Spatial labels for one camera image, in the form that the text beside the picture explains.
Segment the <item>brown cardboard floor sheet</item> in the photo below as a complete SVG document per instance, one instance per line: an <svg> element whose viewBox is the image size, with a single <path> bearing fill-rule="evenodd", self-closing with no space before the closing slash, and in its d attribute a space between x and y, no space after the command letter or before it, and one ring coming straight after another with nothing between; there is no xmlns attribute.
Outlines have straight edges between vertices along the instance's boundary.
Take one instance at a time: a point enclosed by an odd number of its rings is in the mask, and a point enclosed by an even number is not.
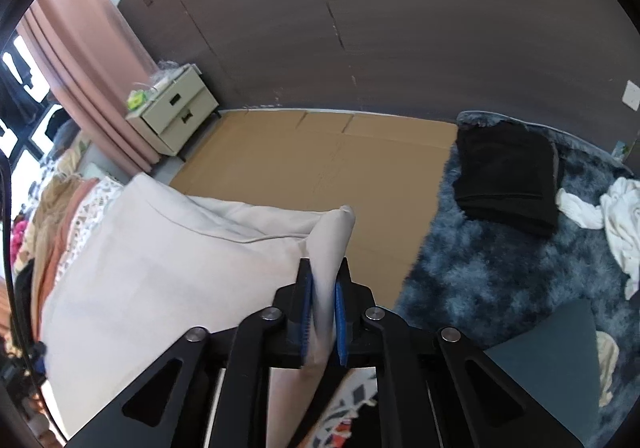
<svg viewBox="0 0 640 448"><path fill-rule="evenodd" d="M454 124L309 111L226 113L171 181L191 196L356 214L352 278L395 304L437 210Z"/></svg>

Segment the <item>pink knitted item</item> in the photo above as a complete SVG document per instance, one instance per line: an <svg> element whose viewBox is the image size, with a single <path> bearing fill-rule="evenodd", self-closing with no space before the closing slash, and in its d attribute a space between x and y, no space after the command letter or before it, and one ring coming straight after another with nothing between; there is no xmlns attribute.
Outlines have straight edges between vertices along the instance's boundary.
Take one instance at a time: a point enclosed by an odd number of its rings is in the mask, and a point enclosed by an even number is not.
<svg viewBox="0 0 640 448"><path fill-rule="evenodd" d="M27 220L21 220L13 226L11 238L11 252L15 255L20 249L24 241L24 235L28 226Z"/></svg>

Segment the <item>black knitted garment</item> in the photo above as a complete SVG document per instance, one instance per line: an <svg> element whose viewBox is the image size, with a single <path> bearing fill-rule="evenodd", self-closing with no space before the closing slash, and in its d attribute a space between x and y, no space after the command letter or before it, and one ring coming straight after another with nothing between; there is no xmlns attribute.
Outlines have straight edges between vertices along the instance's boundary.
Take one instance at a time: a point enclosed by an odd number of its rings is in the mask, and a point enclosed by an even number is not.
<svg viewBox="0 0 640 448"><path fill-rule="evenodd" d="M11 332L17 338L16 326L20 326L26 346L29 352L34 347L34 334L32 333L32 276L34 275L35 261L30 260L20 272L13 274L15 308L11 314Z"/></svg>

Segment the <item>cream crumpled bedding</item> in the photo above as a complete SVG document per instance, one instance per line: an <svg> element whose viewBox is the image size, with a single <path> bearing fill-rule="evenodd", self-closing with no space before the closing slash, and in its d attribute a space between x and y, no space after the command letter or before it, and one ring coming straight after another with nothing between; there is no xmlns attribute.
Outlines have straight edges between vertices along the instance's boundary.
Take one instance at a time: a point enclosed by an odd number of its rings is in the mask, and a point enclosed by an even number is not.
<svg viewBox="0 0 640 448"><path fill-rule="evenodd" d="M87 149L82 142L73 145L44 166L43 179L35 186L35 202L17 253L16 270L22 270L31 260L39 268L47 264L62 220L67 213L75 213L76 200L85 197L96 184L94 178L85 177L78 168Z"/></svg>

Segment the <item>yellow green item on cabinet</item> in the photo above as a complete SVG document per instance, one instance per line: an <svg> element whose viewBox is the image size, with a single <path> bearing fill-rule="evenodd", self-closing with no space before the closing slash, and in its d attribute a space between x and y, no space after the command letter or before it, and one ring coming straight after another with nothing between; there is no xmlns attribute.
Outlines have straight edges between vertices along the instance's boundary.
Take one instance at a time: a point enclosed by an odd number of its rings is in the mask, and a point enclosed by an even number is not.
<svg viewBox="0 0 640 448"><path fill-rule="evenodd" d="M129 111L137 110L146 103L145 90L132 90L127 99L127 108Z"/></svg>

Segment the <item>rust orange blanket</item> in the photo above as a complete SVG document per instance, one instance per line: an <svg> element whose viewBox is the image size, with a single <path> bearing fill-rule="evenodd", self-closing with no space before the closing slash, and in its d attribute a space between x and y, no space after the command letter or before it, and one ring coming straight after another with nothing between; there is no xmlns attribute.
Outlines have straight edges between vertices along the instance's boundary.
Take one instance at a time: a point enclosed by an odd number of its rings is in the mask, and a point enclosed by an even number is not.
<svg viewBox="0 0 640 448"><path fill-rule="evenodd" d="M30 302L30 321L36 340L40 337L43 304L53 289L58 261L66 249L70 224L82 200L98 182L97 178L54 176L43 190L34 218L35 259Z"/></svg>

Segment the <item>folded black garment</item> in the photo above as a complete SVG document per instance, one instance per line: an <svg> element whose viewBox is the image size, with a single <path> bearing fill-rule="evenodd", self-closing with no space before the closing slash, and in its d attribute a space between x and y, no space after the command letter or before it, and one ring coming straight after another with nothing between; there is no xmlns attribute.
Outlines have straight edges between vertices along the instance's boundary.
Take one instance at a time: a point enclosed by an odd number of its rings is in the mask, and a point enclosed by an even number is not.
<svg viewBox="0 0 640 448"><path fill-rule="evenodd" d="M539 239L556 231L561 177L558 150L521 123L464 124L456 146L454 200L469 220L510 226Z"/></svg>

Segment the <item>dark teal cushion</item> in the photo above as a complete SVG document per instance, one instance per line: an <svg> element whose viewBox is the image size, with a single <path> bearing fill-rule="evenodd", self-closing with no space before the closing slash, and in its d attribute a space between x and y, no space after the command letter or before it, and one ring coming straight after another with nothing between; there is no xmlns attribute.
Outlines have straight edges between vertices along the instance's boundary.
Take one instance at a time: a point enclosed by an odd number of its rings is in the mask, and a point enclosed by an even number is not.
<svg viewBox="0 0 640 448"><path fill-rule="evenodd" d="M559 307L489 358L587 446L599 421L600 368L590 301Z"/></svg>

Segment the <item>beige jacket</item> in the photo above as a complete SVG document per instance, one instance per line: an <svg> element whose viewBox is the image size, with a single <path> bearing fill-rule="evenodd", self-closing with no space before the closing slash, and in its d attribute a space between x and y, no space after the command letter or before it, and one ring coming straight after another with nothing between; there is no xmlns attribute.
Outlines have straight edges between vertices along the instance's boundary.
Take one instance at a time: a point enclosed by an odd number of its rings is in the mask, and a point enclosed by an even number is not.
<svg viewBox="0 0 640 448"><path fill-rule="evenodd" d="M136 176L107 210L43 306L48 381L63 424L78 432L187 330L217 332L267 307L309 260L303 368L270 390L267 442L292 439L334 341L335 278L355 215L188 197Z"/></svg>

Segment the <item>white crumpled cloth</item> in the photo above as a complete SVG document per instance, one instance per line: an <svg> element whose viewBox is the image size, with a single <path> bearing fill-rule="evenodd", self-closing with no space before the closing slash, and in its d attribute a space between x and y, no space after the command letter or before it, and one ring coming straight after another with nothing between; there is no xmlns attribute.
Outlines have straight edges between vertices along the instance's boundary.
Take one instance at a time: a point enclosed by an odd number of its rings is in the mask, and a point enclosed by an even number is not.
<svg viewBox="0 0 640 448"><path fill-rule="evenodd" d="M583 201L560 188L555 196L558 210L582 229L603 230L612 257L627 275L625 298L639 291L639 182L619 177L598 205Z"/></svg>

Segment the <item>blue shaggy rug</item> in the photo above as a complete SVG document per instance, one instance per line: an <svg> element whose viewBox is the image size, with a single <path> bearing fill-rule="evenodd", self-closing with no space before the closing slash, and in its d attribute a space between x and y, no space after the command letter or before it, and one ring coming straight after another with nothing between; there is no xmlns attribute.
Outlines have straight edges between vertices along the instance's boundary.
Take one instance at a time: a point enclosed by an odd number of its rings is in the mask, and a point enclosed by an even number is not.
<svg viewBox="0 0 640 448"><path fill-rule="evenodd" d="M639 303L624 297L627 277L605 234L565 216L548 240L497 223L467 220L454 200L461 173L456 149L444 166L438 210L405 278L395 310L413 327L448 324L479 346L525 332L558 307L590 301L597 330L614 338L620 356L611 402L599 408L588 447L630 447L639 410Z"/></svg>

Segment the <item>white bedside drawer cabinet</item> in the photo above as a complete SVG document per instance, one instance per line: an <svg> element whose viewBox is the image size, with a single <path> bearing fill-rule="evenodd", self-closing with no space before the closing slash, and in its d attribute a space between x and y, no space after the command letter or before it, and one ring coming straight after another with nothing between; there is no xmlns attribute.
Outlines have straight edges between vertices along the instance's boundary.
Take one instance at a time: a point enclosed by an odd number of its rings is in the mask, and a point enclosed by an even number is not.
<svg viewBox="0 0 640 448"><path fill-rule="evenodd" d="M220 117L219 102L201 78L196 64L160 71L142 104L130 110L128 123L161 156L178 156L210 117Z"/></svg>

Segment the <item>pink curtain right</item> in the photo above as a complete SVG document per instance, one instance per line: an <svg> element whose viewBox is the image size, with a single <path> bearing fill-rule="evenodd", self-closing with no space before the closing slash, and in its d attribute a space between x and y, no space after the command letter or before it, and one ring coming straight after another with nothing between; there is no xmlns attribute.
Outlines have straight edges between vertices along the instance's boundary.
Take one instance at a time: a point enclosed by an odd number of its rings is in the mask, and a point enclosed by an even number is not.
<svg viewBox="0 0 640 448"><path fill-rule="evenodd" d="M157 66L111 0L34 0L17 25L56 100L127 174L160 155L128 123L127 99Z"/></svg>

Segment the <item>white patterned geometric blanket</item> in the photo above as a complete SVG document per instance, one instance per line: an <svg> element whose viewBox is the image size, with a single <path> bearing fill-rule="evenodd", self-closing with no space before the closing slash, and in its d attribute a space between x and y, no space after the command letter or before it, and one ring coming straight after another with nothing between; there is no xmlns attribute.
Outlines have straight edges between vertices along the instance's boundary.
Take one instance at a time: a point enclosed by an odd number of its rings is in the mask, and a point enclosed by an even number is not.
<svg viewBox="0 0 640 448"><path fill-rule="evenodd" d="M83 179L66 206L54 237L53 249L43 272L43 287L53 288L78 257L91 231L103 220L108 206L124 186L110 176Z"/></svg>

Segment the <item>dark hanging clothes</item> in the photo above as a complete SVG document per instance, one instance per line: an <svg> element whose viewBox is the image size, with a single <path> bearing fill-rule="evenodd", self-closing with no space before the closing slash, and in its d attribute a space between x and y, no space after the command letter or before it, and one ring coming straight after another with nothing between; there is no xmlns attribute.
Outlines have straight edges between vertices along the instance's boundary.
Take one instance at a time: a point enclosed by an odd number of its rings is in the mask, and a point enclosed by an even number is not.
<svg viewBox="0 0 640 448"><path fill-rule="evenodd" d="M14 134L21 134L41 116L42 108L25 87L32 87L32 71L18 52L13 42L6 44L1 56L8 54L18 73L18 78L9 66L1 61L1 119Z"/></svg>

